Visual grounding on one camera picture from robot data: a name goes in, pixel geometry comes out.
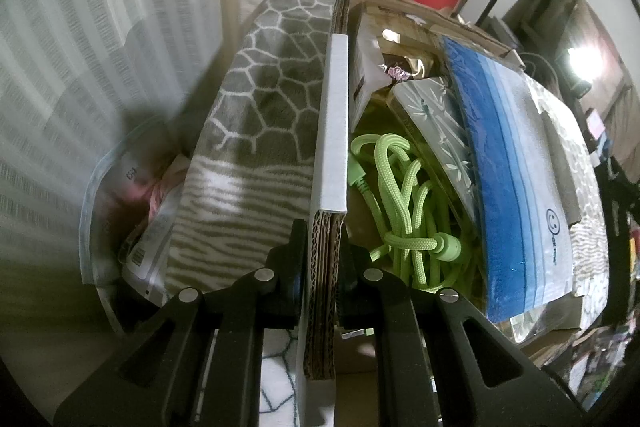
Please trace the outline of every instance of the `smiley face logo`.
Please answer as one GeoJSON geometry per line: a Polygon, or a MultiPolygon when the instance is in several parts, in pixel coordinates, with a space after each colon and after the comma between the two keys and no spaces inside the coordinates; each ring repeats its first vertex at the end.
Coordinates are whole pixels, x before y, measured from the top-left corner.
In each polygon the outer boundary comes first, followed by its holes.
{"type": "Polygon", "coordinates": [[[560,220],[558,219],[558,214],[551,209],[546,211],[546,225],[549,227],[549,232],[553,235],[560,233],[560,220]]]}

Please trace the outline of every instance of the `green rope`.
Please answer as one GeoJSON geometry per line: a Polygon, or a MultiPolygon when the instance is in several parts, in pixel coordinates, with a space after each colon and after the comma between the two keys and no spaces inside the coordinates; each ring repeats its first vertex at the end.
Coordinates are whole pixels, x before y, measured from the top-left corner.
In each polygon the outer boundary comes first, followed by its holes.
{"type": "Polygon", "coordinates": [[[435,190],[429,180],[418,181],[422,163],[409,141],[396,134],[365,134],[353,139],[351,154],[349,183],[363,195],[383,241],[370,252],[372,261],[389,254],[394,274],[406,285],[412,283],[425,291],[435,292],[454,284],[463,264],[468,264],[468,255],[461,255],[460,242],[449,235],[449,206],[444,193],[435,190]],[[374,145],[373,156],[363,152],[367,145],[374,145]],[[384,212],[364,181],[365,171],[359,162],[375,166],[384,212]],[[429,257],[427,268],[425,255],[429,257]]]}

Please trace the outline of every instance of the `patterned fabric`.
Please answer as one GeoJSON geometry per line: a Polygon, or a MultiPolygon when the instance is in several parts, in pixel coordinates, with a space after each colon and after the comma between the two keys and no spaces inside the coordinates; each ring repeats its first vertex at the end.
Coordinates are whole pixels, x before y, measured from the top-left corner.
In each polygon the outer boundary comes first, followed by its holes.
{"type": "MultiPolygon", "coordinates": [[[[229,286],[288,241],[293,219],[308,217],[333,4],[266,0],[244,38],[184,183],[166,270],[171,295],[229,286]]],[[[265,331],[262,426],[295,425],[295,354],[290,333],[265,331]]]]}

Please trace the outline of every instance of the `green cable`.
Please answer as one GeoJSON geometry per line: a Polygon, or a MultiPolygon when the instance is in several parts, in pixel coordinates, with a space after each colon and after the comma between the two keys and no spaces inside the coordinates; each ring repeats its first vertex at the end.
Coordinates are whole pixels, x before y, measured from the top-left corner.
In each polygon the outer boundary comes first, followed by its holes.
{"type": "Polygon", "coordinates": [[[348,182],[363,195],[383,241],[370,252],[372,261],[389,254],[394,274],[406,285],[412,283],[416,288],[435,292],[456,282],[466,269],[469,256],[461,255],[460,241],[450,235],[446,196],[436,190],[431,181],[419,183],[422,163],[410,155],[417,156],[409,141],[396,134],[358,136],[351,142],[348,182]],[[374,145],[373,156],[362,151],[367,145],[374,145]],[[373,164],[378,172],[384,212],[364,180],[366,172],[360,162],[373,164]],[[429,256],[429,280],[424,265],[425,252],[429,256]]]}

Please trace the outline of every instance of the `white cardboard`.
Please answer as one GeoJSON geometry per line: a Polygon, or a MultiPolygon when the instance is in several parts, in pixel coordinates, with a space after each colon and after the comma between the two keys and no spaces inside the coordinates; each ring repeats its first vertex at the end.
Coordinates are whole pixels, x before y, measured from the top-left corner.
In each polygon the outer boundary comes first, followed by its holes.
{"type": "MultiPolygon", "coordinates": [[[[316,161],[309,211],[309,224],[319,210],[345,214],[347,212],[347,151],[348,151],[348,36],[332,34],[329,39],[324,81],[320,102],[316,161]]],[[[335,380],[309,380],[305,377],[303,360],[307,327],[309,275],[305,285],[296,358],[296,397],[301,427],[333,426],[335,380]]]]}

